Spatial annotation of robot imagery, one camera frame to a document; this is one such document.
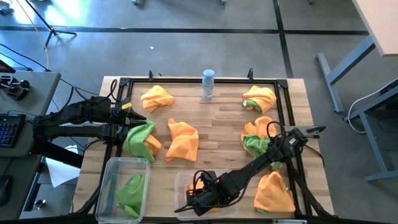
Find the gray desk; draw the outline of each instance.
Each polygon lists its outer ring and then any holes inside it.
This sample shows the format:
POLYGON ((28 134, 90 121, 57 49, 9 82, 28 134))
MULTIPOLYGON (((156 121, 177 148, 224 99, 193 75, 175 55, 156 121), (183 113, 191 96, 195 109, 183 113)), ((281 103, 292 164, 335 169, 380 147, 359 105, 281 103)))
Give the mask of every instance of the gray desk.
MULTIPOLYGON (((12 75, 19 81, 29 81, 29 94, 18 102, 8 97, 3 91, 0 91, 0 113, 6 113, 9 110, 20 110, 44 115, 61 75, 55 72, 17 72, 12 75)), ((11 175, 13 178, 11 199, 5 206, 0 207, 0 220, 18 219, 21 214, 41 161, 41 156, 28 154, 33 143, 31 125, 26 123, 19 136, 16 148, 0 149, 0 175, 4 173, 6 166, 11 160, 10 156, 14 157, 6 172, 7 175, 11 175)))

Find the concrete floor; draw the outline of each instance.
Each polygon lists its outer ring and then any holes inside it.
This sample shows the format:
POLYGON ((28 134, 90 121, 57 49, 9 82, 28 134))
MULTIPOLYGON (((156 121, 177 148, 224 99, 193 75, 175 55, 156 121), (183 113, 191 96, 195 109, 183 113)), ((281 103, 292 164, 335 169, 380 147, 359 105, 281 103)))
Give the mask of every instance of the concrete floor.
MULTIPOLYGON (((272 0, 147 0, 136 7, 128 0, 34 2, 53 25, 83 27, 277 29, 272 0)), ((366 30, 351 1, 279 0, 285 29, 366 30)), ((29 24, 19 6, 14 17, 2 17, 0 26, 29 24)), ((39 23, 32 11, 28 11, 39 23)), ((315 124, 325 125, 320 149, 325 158, 335 213, 343 218, 395 223, 398 210, 398 179, 367 183, 366 174, 378 166, 366 136, 358 135, 342 122, 345 114, 333 112, 333 104, 315 55, 323 52, 334 67, 356 44, 361 35, 286 35, 294 78, 304 78, 315 124)), ((45 63, 45 54, 35 32, 0 30, 0 43, 45 63)), ((40 67, 8 52, 18 62, 40 67)), ((75 38, 61 34, 50 42, 50 69, 89 91, 99 92, 105 75, 147 75, 151 69, 163 76, 199 76, 212 68, 219 77, 244 77, 249 68, 255 77, 286 78, 278 34, 183 34, 183 33, 100 33, 79 32, 75 38)), ((1 60, 15 65, 0 56, 1 60)), ((337 83, 345 108, 396 78, 398 58, 382 58, 377 50, 337 83)), ((54 101, 63 105, 68 86, 60 83, 54 101)), ((74 96, 73 101, 80 100, 74 96)), ((49 111, 55 111, 51 105, 49 111)), ((59 140, 62 146, 73 144, 59 140)), ((391 157, 398 161, 398 152, 391 157)), ((41 177, 40 192, 49 190, 48 174, 41 177)), ((60 202, 50 212, 24 213, 21 217, 61 215, 70 209, 66 199, 75 181, 49 194, 50 203, 60 202)))

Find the white paper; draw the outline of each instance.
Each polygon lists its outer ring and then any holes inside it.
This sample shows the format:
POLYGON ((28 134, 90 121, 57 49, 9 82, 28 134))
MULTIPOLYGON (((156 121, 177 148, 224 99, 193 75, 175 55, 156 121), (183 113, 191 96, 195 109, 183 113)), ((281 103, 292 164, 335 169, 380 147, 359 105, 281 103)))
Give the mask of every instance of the white paper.
MULTIPOLYGON (((74 152, 76 154, 78 153, 76 145, 68 146, 65 149, 74 152)), ((45 158, 45 161, 47 162, 47 166, 49 167, 50 178, 53 187, 58 187, 59 185, 65 183, 66 181, 78 177, 80 174, 79 168, 66 165, 62 162, 55 161, 49 158, 45 158)))

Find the white cable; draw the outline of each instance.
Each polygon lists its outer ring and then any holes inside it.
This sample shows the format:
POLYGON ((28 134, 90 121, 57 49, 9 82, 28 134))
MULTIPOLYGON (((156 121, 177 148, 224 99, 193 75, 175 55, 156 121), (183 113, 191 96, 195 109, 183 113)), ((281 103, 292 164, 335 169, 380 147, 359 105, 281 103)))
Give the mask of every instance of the white cable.
POLYGON ((24 9, 24 8, 22 7, 22 5, 19 3, 19 0, 16 0, 16 1, 17 1, 18 5, 21 7, 21 9, 24 11, 24 13, 25 13, 25 15, 27 16, 27 18, 30 20, 30 23, 31 23, 32 26, 35 28, 37 35, 39 35, 40 40, 41 40, 42 43, 43 43, 45 55, 47 56, 47 69, 49 69, 49 68, 50 68, 49 51, 48 51, 47 47, 45 46, 44 39, 43 39, 42 35, 40 34, 39 30, 37 30, 37 27, 36 27, 36 25, 33 23, 32 19, 30 19, 29 15, 26 13, 25 9, 24 9))
POLYGON ((371 94, 369 94, 368 96, 364 96, 364 97, 362 97, 362 98, 360 98, 360 99, 357 99, 357 100, 350 106, 350 108, 349 108, 349 110, 348 110, 348 123, 349 123, 349 125, 351 126, 351 128, 352 128, 354 131, 356 131, 356 132, 359 133, 359 134, 365 134, 365 133, 366 133, 366 131, 358 131, 358 130, 355 129, 354 126, 351 124, 351 119, 350 119, 350 118, 351 118, 351 110, 353 109, 354 104, 356 104, 357 102, 359 102, 359 101, 361 101, 361 100, 363 100, 363 99, 366 99, 366 98, 368 98, 368 97, 370 97, 370 96, 375 95, 376 93, 378 93, 379 91, 381 91, 382 89, 384 89, 386 86, 390 85, 391 83, 395 82, 396 80, 398 80, 398 78, 396 78, 396 79, 394 79, 393 81, 389 82, 387 85, 383 86, 382 88, 380 88, 379 90, 375 91, 374 93, 371 93, 371 94))

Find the desk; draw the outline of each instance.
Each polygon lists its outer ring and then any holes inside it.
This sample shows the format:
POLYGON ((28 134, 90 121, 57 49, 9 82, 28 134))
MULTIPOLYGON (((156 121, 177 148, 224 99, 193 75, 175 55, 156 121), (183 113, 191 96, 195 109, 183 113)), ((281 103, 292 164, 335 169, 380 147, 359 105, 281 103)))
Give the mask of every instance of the desk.
MULTIPOLYGON (((110 84, 114 78, 119 79, 120 77, 104 77, 100 95, 104 96, 109 93, 110 84)), ((238 169, 249 163, 252 160, 252 156, 243 149, 239 140, 240 133, 247 122, 254 122, 259 117, 257 112, 242 109, 241 106, 242 94, 248 91, 252 84, 222 83, 215 85, 214 97, 211 103, 204 103, 200 100, 200 83, 162 83, 161 86, 174 96, 174 103, 172 106, 157 108, 152 114, 149 114, 142 109, 140 97, 155 84, 156 81, 153 83, 135 83, 132 88, 131 100, 135 112, 155 121, 156 127, 152 134, 163 145, 163 150, 158 153, 156 161, 150 167, 150 181, 144 219, 150 217, 175 217, 173 213, 174 180, 179 171, 219 168, 238 169), (167 120, 171 117, 176 121, 186 121, 194 128, 197 128, 199 132, 199 149, 196 162, 178 159, 172 162, 165 162, 165 155, 171 144, 170 131, 167 126, 167 120)), ((313 121, 304 81, 302 79, 289 79, 288 84, 296 125, 312 125, 313 121)), ((269 110, 266 115, 278 120, 276 108, 269 110)), ((317 150, 319 149, 316 139, 311 139, 308 144, 317 150)), ((105 145, 100 143, 92 145, 85 152, 73 199, 75 210, 78 210, 86 202, 98 186, 104 152, 105 145)), ((130 155, 123 152, 122 157, 130 157, 130 155)), ((308 150, 304 150, 302 158, 309 189, 324 208, 333 213, 322 160, 308 150)), ((266 169, 252 178, 242 201, 237 204, 239 215, 236 218, 292 218, 294 216, 293 213, 268 213, 265 215, 253 209, 253 201, 259 179, 262 175, 269 172, 270 170, 266 169)), ((285 183, 289 185, 285 166, 281 169, 281 174, 285 183)), ((298 199, 300 208, 303 210, 304 206, 300 190, 298 190, 298 199)))
MULTIPOLYGON (((323 75, 326 79, 326 85, 328 86, 331 99, 333 100, 335 112, 344 111, 339 93, 334 87, 334 84, 340 78, 347 74, 358 62, 360 62, 375 48, 378 49, 380 55, 383 57, 398 55, 398 39, 396 38, 398 34, 398 14, 396 13, 398 1, 353 0, 353 2, 370 34, 362 40, 358 46, 356 46, 355 49, 351 51, 332 71, 329 68, 324 54, 319 53, 317 55, 317 59, 320 62, 323 75)), ((368 114, 365 114, 380 107, 388 99, 395 97, 396 95, 398 95, 398 86, 395 86, 386 93, 378 96, 375 100, 367 103, 360 109, 353 111, 349 117, 344 119, 347 122, 352 119, 360 118, 368 135, 377 164, 381 170, 378 174, 366 176, 365 179, 368 181, 398 177, 398 170, 395 169, 389 155, 386 153, 387 150, 385 147, 383 150, 379 147, 376 141, 377 136, 374 134, 375 130, 372 130, 370 125, 372 122, 368 120, 368 114)))
MULTIPOLYGON (((60 74, 55 72, 16 72, 15 74, 0 73, 0 75, 13 75, 19 81, 28 80, 30 83, 29 93, 22 101, 13 100, 3 91, 0 91, 0 113, 20 110, 44 115, 60 79, 60 74)), ((0 174, 4 173, 11 160, 10 157, 15 157, 12 158, 6 173, 11 175, 13 179, 11 198, 5 206, 0 207, 0 220, 18 219, 21 214, 42 158, 39 155, 28 155, 33 143, 32 126, 25 123, 16 147, 12 150, 0 149, 0 174)))

